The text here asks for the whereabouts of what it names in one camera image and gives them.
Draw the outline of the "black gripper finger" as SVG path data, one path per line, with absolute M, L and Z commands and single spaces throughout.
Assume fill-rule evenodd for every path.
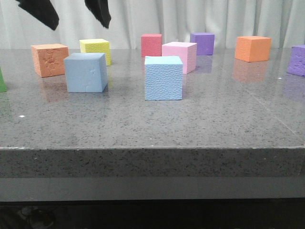
M 112 19 L 108 0 L 85 0 L 85 5 L 101 25 L 108 29 Z
M 53 31 L 59 25 L 59 16 L 50 0 L 18 0 L 18 6 Z

